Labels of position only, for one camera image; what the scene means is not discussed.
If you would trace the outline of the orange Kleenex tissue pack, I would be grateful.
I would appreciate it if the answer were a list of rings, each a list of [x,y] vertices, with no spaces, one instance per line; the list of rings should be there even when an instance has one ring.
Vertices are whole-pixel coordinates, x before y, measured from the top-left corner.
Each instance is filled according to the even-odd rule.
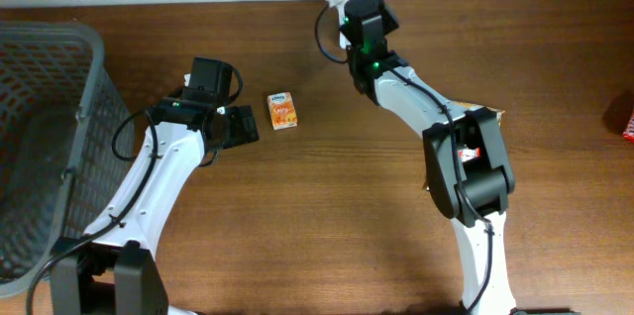
[[[271,118],[271,124],[275,130],[297,126],[297,114],[292,96],[289,92],[271,94],[267,97],[266,101]]]

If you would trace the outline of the yellow wet wipes pack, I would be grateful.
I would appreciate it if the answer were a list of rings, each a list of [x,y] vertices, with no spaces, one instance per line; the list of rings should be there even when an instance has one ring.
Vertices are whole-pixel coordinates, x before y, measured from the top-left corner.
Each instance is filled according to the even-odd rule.
[[[473,110],[473,111],[482,108],[482,105],[478,105],[478,104],[474,104],[470,102],[464,102],[464,101],[454,101],[454,104],[457,104],[459,106],[465,107],[468,110]],[[498,125],[501,125],[501,119],[505,111],[501,109],[496,109],[493,107],[488,107],[488,106],[485,106],[485,109],[492,111],[496,116]],[[425,179],[423,186],[426,192],[430,192],[428,179]]]

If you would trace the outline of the red snack bag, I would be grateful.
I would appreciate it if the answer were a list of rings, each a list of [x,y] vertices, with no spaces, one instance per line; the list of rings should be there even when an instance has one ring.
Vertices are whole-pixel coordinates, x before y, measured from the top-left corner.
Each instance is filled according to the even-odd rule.
[[[630,143],[634,143],[634,113],[629,118],[628,123],[625,127],[625,130],[622,133],[622,137],[626,141]]]

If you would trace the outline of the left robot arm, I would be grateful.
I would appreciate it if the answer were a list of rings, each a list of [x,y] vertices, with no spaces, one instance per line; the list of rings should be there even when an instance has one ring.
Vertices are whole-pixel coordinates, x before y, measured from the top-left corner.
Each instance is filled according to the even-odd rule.
[[[55,314],[180,313],[156,264],[172,207],[198,168],[258,140],[254,113],[236,100],[244,80],[228,62],[197,57],[182,86],[141,110],[143,145],[104,210],[78,239],[60,238],[42,272]]]

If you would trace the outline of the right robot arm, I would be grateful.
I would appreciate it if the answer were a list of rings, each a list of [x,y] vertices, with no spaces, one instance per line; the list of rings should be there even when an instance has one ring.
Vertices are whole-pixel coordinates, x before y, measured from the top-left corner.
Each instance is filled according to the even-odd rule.
[[[341,33],[358,90],[422,139],[431,197],[454,229],[464,275],[466,314],[510,314],[504,249],[508,197],[515,187],[497,115],[467,108],[425,84],[387,46],[398,24],[383,0],[350,0]]]

